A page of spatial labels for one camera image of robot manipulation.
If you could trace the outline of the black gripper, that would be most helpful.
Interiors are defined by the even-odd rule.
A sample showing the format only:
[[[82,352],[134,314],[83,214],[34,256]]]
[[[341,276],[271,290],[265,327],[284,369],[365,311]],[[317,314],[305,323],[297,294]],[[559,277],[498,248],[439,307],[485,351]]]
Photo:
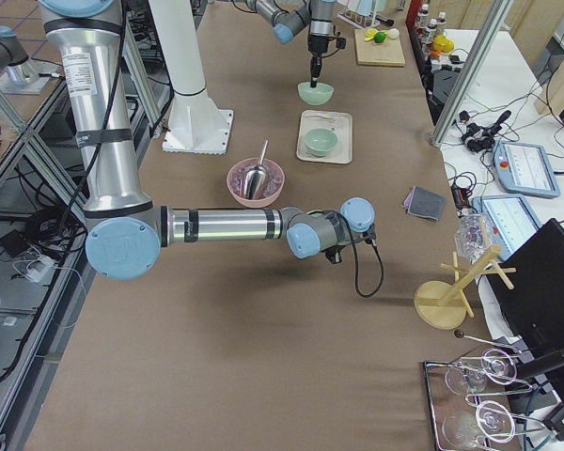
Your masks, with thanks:
[[[333,54],[338,50],[344,50],[346,47],[346,39],[341,37],[339,33],[333,36],[319,36],[309,34],[307,37],[307,49],[311,53],[310,60],[310,87],[315,88],[321,76],[322,60],[328,53],[328,45],[330,42],[336,44],[336,49]]]
[[[342,262],[341,252],[343,249],[343,246],[332,246],[324,251],[325,257],[330,263],[339,264]]]

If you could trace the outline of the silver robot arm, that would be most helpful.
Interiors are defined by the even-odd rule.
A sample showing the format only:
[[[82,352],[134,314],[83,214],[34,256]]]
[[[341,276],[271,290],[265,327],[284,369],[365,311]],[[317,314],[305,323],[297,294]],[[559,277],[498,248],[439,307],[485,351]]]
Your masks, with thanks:
[[[231,4],[238,10],[258,14],[272,28],[276,38],[282,43],[291,42],[301,31],[308,29],[307,49],[311,53],[310,60],[310,89],[318,87],[322,61],[329,57],[329,44],[334,42],[336,49],[333,54],[346,47],[343,38],[333,24],[335,15],[335,1],[312,0],[294,10],[288,10],[278,5],[276,1],[244,1],[246,8],[240,8],[237,1]]]
[[[222,154],[233,114],[210,99],[195,23],[185,1],[150,5],[174,90],[172,150]],[[133,133],[121,80],[126,14],[119,1],[43,1],[47,39],[64,66],[86,169],[86,256],[100,274],[133,279],[151,269],[176,242],[285,239],[299,258],[374,243],[375,211],[363,198],[339,210],[179,210],[155,207],[141,188]]]

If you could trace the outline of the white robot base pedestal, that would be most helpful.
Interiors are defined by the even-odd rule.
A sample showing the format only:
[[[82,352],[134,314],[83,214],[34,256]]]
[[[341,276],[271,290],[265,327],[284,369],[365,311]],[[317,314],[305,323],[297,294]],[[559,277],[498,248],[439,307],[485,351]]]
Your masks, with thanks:
[[[225,154],[233,112],[208,94],[190,3],[156,0],[149,7],[174,91],[163,150]]]

